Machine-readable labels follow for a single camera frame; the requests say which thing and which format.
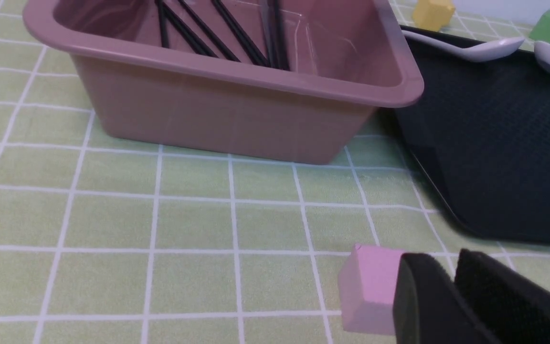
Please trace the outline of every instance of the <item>black straw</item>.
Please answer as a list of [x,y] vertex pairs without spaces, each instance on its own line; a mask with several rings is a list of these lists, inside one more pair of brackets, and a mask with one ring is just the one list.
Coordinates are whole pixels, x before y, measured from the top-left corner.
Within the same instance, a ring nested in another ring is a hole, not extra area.
[[250,39],[247,33],[243,31],[243,28],[226,9],[222,1],[212,0],[212,4],[214,5],[214,7],[216,7],[216,10],[218,11],[222,19],[224,19],[229,29],[231,29],[237,41],[239,42],[239,44],[241,44],[243,50],[247,54],[247,57],[249,57],[252,63],[254,65],[260,65],[262,67],[269,67],[269,62],[266,60],[266,57],[262,55],[262,52],[260,52],[252,39]]
[[290,70],[290,61],[288,60],[288,48],[286,45],[286,33],[283,28],[283,19],[281,17],[281,6],[279,0],[269,0],[269,7],[272,11],[272,25],[271,33],[275,40],[273,46],[275,47],[277,55],[277,68],[283,70]]
[[164,10],[162,0],[157,0],[157,7],[159,8],[159,26],[161,31],[161,46],[162,48],[170,48],[169,45],[169,33],[167,32],[167,21],[164,17]]
[[190,15],[192,20],[194,20],[194,22],[196,22],[196,24],[199,26],[199,28],[201,28],[201,30],[203,30],[205,35],[218,48],[218,50],[220,50],[220,52],[222,52],[222,55],[224,57],[226,57],[226,59],[229,59],[231,61],[240,62],[239,59],[235,56],[235,54],[233,54],[233,52],[231,52],[231,50],[226,45],[224,45],[224,43],[216,36],[215,33],[213,33],[213,31],[205,24],[205,22],[202,21],[201,18],[199,18],[199,16],[196,13],[194,13],[192,8],[190,8],[190,6],[188,6],[188,4],[186,4],[186,2],[184,0],[177,0],[177,1],[187,11],[187,13]]
[[262,17],[262,33],[264,35],[264,45],[266,46],[266,58],[269,61],[269,65],[273,68],[277,68],[277,57],[275,56],[275,49],[273,48],[273,38],[271,37],[271,9],[268,6],[266,0],[260,1],[260,16]]
[[166,4],[162,4],[162,9],[164,12],[164,16],[169,20],[169,22],[171,22],[177,32],[180,33],[180,35],[190,45],[190,48],[192,48],[195,53],[203,56],[218,57],[218,55],[216,55],[213,50],[211,50],[209,46],[205,44],[205,42],[201,41],[196,33],[192,32],[192,30],[188,28],[188,25],[186,25],[179,17],[177,17],[177,14],[175,14],[175,12],[171,10]]

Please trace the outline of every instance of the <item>white wall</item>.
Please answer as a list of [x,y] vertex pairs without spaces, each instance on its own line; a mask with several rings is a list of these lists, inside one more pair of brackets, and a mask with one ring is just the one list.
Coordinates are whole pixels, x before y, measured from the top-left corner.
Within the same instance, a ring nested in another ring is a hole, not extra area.
[[468,11],[526,24],[536,24],[550,9],[550,0],[452,0],[457,11]]

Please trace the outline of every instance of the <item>pink block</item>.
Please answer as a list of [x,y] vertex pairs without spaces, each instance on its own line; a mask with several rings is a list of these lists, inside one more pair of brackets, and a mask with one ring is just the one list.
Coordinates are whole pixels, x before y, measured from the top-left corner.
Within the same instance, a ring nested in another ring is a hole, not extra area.
[[403,250],[356,244],[338,273],[343,329],[395,335],[391,308]]

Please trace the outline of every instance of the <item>wooden block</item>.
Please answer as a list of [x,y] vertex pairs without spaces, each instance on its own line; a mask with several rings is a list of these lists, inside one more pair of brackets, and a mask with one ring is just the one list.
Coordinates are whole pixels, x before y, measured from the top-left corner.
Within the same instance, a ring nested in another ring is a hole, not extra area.
[[451,0],[417,0],[412,17],[417,28],[439,31],[449,24],[454,13]]
[[343,329],[395,335],[393,298],[404,251],[356,244],[338,273]]

